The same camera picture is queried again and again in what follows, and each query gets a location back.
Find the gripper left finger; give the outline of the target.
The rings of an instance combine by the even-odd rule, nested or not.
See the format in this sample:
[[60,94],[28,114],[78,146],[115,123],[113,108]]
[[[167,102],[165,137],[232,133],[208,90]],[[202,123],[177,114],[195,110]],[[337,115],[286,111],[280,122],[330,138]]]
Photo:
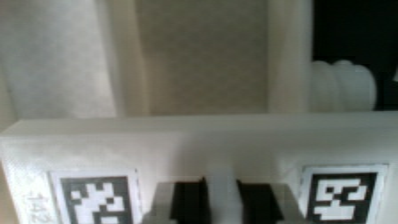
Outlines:
[[206,179],[174,184],[170,216],[177,224],[211,224]]

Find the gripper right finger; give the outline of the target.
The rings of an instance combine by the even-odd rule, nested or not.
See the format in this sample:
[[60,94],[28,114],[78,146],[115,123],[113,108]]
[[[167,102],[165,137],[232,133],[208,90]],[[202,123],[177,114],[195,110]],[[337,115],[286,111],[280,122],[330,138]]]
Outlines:
[[270,185],[238,182],[238,190],[243,203],[243,224],[277,224],[284,216]]

